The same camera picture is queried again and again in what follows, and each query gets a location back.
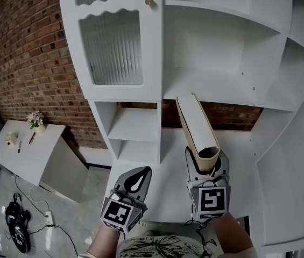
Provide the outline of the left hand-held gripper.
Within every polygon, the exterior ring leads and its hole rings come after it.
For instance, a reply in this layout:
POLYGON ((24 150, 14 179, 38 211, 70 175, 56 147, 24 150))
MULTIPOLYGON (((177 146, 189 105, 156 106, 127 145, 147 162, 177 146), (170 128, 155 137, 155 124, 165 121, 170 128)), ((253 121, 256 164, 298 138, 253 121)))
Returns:
POLYGON ((149 166, 121 174, 115 189, 104 199, 100 219, 105 226, 119 232, 130 232, 139 223, 147 206, 137 198, 146 198, 151 178, 152 169, 149 166), (121 191, 130 192, 131 196, 121 191))

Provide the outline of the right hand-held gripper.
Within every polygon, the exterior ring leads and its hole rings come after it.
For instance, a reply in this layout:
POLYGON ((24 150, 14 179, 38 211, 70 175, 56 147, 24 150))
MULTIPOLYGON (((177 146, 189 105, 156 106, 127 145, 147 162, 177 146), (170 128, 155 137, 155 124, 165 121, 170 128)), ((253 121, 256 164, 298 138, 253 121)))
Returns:
POLYGON ((189 147, 185 149, 189 174, 187 189, 192 200, 192 217, 197 221, 220 218, 228 212, 231 186, 229 185, 229 159, 220 151, 212 177, 199 171, 189 147))

